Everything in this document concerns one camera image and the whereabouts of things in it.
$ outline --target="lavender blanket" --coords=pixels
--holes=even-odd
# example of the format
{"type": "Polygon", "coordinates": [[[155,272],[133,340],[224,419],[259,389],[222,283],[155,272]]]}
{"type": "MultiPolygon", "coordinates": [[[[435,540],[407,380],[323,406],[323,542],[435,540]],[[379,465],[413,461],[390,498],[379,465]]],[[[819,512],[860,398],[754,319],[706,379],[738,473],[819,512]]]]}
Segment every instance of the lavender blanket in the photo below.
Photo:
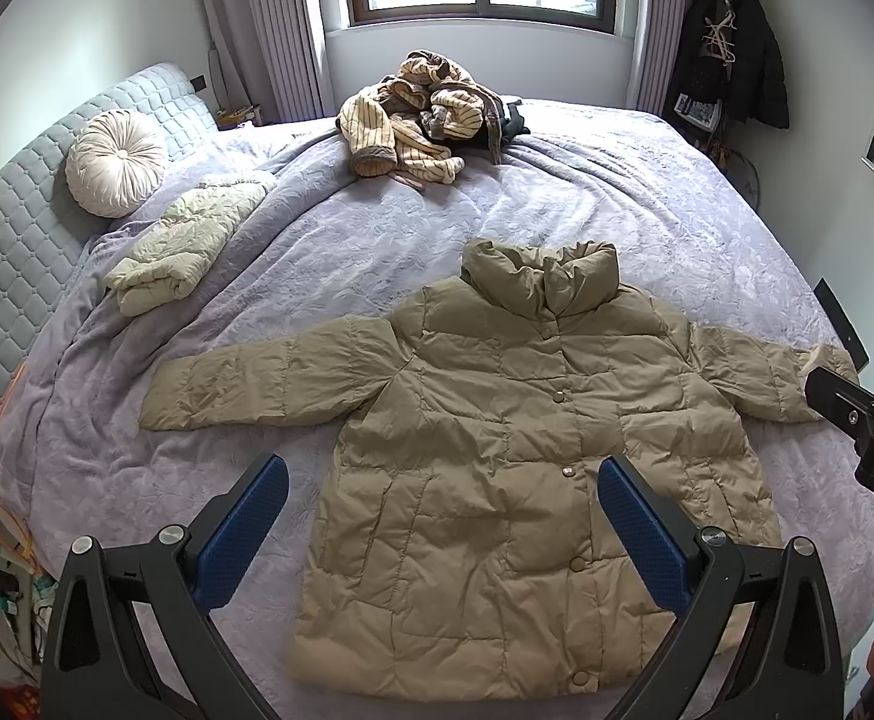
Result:
{"type": "MultiPolygon", "coordinates": [[[[773,341],[835,341],[807,283],[757,215],[672,129],[645,114],[527,103],[534,132],[500,166],[465,154],[453,186],[424,194],[386,177],[355,181],[328,122],[214,136],[176,163],[131,218],[88,247],[80,276],[37,338],[0,422],[0,500],[26,517],[40,560],[64,565],[75,536],[104,545],[189,522],[251,459],[274,451],[291,493],[234,600],[213,619],[286,718],[441,718],[447,707],[354,698],[287,680],[283,653],[300,589],[316,495],[339,422],[319,428],[138,430],[158,362],[293,333],[341,314],[380,314],[420,285],[459,271],[464,241],[618,247],[621,279],[701,322],[773,341]],[[277,172],[268,194],[189,298],[137,319],[117,311],[104,274],[173,199],[210,172],[277,172]]],[[[856,457],[826,425],[746,422],[785,538],[820,547],[847,653],[874,615],[874,496],[856,457]]],[[[182,688],[152,635],[166,680],[182,688]]],[[[719,680],[714,664],[698,699],[719,680]]],[[[466,704],[459,718],[602,717],[618,691],[549,702],[466,704]]]]}

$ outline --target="striped clothing pile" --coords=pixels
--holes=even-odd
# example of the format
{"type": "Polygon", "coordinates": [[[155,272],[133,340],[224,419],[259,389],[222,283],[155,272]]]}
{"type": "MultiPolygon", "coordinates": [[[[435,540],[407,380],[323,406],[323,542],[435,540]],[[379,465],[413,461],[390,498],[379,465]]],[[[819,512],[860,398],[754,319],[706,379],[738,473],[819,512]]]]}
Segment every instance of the striped clothing pile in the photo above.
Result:
{"type": "Polygon", "coordinates": [[[445,141],[468,141],[484,122],[493,162],[501,156],[501,98],[438,53],[417,50],[396,76],[365,86],[340,109],[337,126],[351,146],[351,167],[370,177],[390,173],[421,189],[421,181],[453,183],[464,160],[445,141]]]}

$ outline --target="bolt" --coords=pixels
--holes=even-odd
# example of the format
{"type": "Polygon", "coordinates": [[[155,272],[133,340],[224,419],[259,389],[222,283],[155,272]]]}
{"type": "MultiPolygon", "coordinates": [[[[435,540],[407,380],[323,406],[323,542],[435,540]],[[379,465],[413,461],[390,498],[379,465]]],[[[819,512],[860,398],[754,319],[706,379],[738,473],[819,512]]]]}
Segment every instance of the bolt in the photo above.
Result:
{"type": "Polygon", "coordinates": [[[813,555],[813,541],[810,538],[804,538],[804,536],[797,536],[794,539],[794,552],[804,557],[810,557],[813,555]]]}
{"type": "Polygon", "coordinates": [[[176,544],[183,537],[184,529],[179,525],[168,525],[160,531],[160,536],[158,536],[161,544],[176,544]]]}
{"type": "Polygon", "coordinates": [[[93,539],[90,536],[77,536],[74,539],[74,542],[70,545],[70,551],[73,552],[74,555],[83,555],[84,552],[88,552],[90,547],[93,546],[93,539]]]}
{"type": "Polygon", "coordinates": [[[700,532],[700,538],[709,547],[722,547],[727,543],[727,533],[720,528],[704,528],[700,532]]]}

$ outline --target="jacket sleeve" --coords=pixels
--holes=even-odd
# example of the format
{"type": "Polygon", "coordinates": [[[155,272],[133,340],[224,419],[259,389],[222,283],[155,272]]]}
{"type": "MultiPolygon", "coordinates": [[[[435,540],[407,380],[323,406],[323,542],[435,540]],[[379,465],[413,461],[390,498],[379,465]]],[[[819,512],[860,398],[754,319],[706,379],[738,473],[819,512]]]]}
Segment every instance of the jacket sleeve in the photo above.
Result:
{"type": "Polygon", "coordinates": [[[844,349],[819,343],[800,349],[753,338],[729,327],[688,322],[674,307],[652,299],[678,351],[743,415],[773,422],[822,418],[807,405],[804,382],[815,367],[858,381],[844,349]]]}
{"type": "Polygon", "coordinates": [[[140,426],[319,424],[378,395],[410,355],[387,319],[342,317],[298,336],[169,360],[157,367],[140,426]]]}

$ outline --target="curtain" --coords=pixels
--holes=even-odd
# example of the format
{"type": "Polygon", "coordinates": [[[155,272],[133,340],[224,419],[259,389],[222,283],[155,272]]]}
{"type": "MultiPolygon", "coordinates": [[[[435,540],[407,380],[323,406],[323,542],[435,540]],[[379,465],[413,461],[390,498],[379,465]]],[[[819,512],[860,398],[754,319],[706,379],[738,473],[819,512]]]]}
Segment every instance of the curtain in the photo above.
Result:
{"type": "Polygon", "coordinates": [[[203,0],[203,6],[222,105],[259,104],[265,122],[333,115],[319,0],[203,0]]]}
{"type": "Polygon", "coordinates": [[[677,58],[685,0],[640,0],[627,107],[661,116],[677,58]]]}

